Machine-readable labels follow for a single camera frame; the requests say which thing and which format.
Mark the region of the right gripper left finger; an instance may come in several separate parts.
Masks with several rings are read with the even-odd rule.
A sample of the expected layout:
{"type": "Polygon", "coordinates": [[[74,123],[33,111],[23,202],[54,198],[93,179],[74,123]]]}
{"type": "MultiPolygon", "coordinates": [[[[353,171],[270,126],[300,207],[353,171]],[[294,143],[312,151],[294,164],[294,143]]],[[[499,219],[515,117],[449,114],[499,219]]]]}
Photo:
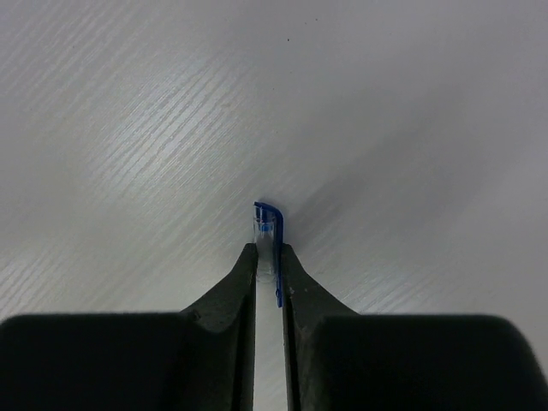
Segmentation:
{"type": "Polygon", "coordinates": [[[189,307],[1,324],[4,410],[249,410],[257,249],[189,307]]]}

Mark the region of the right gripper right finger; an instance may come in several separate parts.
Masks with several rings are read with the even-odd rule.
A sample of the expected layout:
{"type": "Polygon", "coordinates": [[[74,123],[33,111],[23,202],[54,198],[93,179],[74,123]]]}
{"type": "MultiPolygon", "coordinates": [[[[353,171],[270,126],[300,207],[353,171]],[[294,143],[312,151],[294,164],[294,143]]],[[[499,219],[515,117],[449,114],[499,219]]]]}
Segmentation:
{"type": "Polygon", "coordinates": [[[281,252],[291,410],[544,410],[519,330],[491,315],[359,314],[281,252]]]}

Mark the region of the blue pen cap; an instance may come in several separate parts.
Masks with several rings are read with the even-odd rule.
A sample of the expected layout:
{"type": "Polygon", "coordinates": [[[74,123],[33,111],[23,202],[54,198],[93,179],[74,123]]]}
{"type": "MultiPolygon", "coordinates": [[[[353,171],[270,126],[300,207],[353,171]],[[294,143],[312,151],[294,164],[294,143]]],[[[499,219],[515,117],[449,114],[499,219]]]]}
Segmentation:
{"type": "Polygon", "coordinates": [[[262,201],[253,203],[253,242],[258,251],[257,278],[275,285],[277,306],[283,306],[282,247],[284,221],[282,212],[262,201]]]}

